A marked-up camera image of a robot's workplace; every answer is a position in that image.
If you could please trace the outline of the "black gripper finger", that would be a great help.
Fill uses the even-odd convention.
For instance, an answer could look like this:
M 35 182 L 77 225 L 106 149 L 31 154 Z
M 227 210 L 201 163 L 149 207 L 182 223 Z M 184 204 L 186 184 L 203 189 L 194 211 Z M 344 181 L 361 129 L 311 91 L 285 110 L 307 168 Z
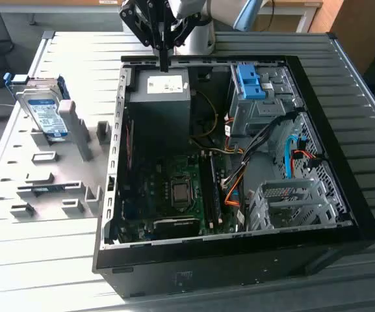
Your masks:
M 172 13 L 164 15 L 164 72 L 170 57 L 176 55 L 208 55 L 212 52 L 212 19 L 200 13 L 177 20 Z
M 119 12 L 122 21 L 145 46 L 151 46 L 159 58 L 160 70 L 164 72 L 164 12 L 148 10 L 143 14 L 135 1 L 123 1 Z

